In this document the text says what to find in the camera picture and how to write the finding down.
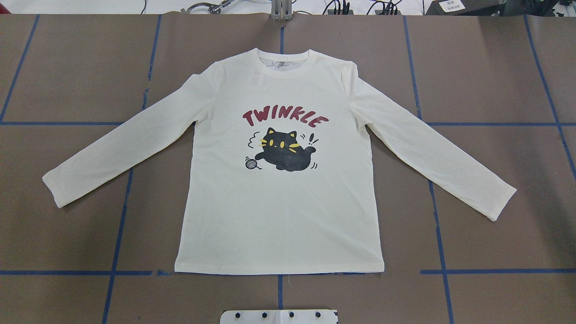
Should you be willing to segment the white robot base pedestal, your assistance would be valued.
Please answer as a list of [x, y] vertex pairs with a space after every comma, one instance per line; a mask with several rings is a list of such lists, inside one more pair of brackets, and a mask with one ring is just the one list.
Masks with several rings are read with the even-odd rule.
[[220, 324], [338, 324], [337, 311], [330, 309], [230, 310]]

